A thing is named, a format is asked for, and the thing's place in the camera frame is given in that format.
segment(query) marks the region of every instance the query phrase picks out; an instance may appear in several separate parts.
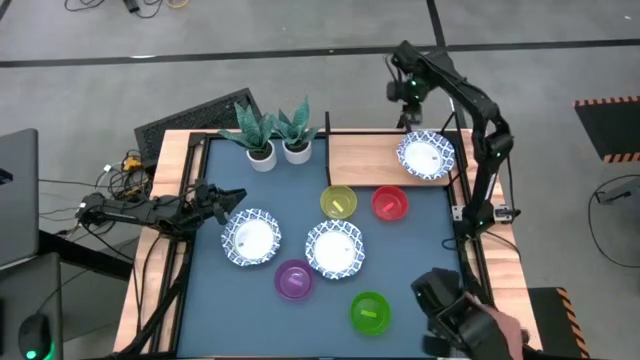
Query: bowl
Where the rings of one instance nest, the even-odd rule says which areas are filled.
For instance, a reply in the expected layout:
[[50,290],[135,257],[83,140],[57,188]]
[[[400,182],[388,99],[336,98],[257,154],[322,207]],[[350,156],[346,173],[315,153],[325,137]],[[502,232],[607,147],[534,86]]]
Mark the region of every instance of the bowl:
[[356,193],[348,186],[329,186],[320,197],[322,211],[332,219],[346,219],[358,206]]
[[313,288],[313,269],[303,260],[282,263],[274,277],[276,291],[287,300],[304,300]]
[[371,198],[373,212],[384,221],[402,219],[409,210],[407,194],[397,186],[381,186]]
[[363,292],[351,303],[351,323],[362,334],[383,334],[391,324],[391,307],[384,296]]

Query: succulent plant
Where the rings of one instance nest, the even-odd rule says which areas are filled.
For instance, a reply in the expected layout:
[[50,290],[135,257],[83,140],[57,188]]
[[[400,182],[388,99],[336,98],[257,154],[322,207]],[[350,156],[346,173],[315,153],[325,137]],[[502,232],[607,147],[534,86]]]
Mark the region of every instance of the succulent plant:
[[218,133],[249,150],[254,155],[265,155],[269,151],[268,141],[273,130],[275,116],[265,114],[260,123],[258,123],[250,106],[243,109],[242,106],[235,104],[235,107],[238,125],[240,125],[242,132],[232,133],[227,130],[220,130]]
[[282,110],[279,110],[278,119],[276,119],[275,122],[276,132],[282,136],[289,150],[295,151],[296,149],[304,148],[318,133],[318,128],[307,130],[307,123],[309,122],[309,100],[306,97],[293,115],[293,121],[290,121]]

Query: gray floor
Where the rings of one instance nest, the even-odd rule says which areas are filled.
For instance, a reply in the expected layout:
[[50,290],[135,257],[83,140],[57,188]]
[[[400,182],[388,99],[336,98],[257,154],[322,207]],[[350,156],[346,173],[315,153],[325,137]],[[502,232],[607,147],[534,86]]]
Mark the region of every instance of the gray floor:
[[[436,0],[450,44],[638,37],[637,0]],[[68,13],[62,1],[13,1],[0,21],[0,61],[227,51],[434,44],[422,0],[192,0],[143,21],[121,1]],[[569,291],[594,357],[635,358],[638,271],[608,263],[589,236],[586,203],[613,176],[638,164],[602,165],[573,108],[578,99],[640,94],[638,47],[452,54],[458,71],[490,94],[516,136],[515,224],[529,286]],[[329,110],[335,126],[391,127],[399,105],[385,100],[381,55],[0,69],[0,133],[40,131],[41,177],[93,182],[135,147],[133,128],[242,87],[263,111],[292,111],[308,95],[312,123]],[[425,127],[448,115],[443,93],[424,106]],[[74,206],[88,188],[43,184],[42,211]],[[604,248],[640,263],[637,209],[594,208]],[[44,221],[46,230],[71,226]],[[110,234],[118,244],[136,229]],[[87,246],[100,248],[89,237]],[[74,269],[64,269],[70,276]],[[85,275],[65,288],[68,359],[104,355],[113,342],[125,284]],[[99,283],[99,293],[84,284]],[[80,336],[92,329],[98,331]]]

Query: blue table surface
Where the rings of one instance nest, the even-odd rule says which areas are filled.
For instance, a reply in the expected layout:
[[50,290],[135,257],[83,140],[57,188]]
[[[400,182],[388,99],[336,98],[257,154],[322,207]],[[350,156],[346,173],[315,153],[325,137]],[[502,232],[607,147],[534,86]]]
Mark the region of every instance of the blue table surface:
[[[214,140],[206,180],[223,189],[245,188],[247,208],[269,211],[282,231],[281,247],[269,262],[239,267],[224,254],[223,227],[209,219],[198,231],[183,313],[178,356],[424,357],[427,319],[410,284],[440,267],[459,271],[457,255],[442,248],[453,236],[450,205],[443,188],[406,188],[409,212],[398,222],[382,222],[371,209],[374,188],[354,188],[358,208],[347,219],[363,234],[366,259],[353,277],[328,280],[314,272],[312,296],[293,303],[278,296],[274,273],[289,259],[306,259],[307,233],[327,220],[320,195],[327,186],[325,142],[314,140],[302,165],[289,164],[274,141],[276,168],[254,171],[245,151]],[[393,313],[382,335],[365,336],[351,325],[353,298],[364,291],[386,297]]]

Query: yellow cable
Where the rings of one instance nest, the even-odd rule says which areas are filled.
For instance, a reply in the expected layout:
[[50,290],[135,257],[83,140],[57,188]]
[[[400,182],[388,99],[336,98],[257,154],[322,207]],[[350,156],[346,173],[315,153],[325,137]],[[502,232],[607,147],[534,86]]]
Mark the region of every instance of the yellow cable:
[[178,5],[171,4],[171,0],[167,1],[167,5],[169,5],[170,7],[174,8],[174,9],[179,9],[179,8],[187,5],[187,3],[189,3],[189,0],[184,0],[184,2],[182,2],[181,4],[178,4]]

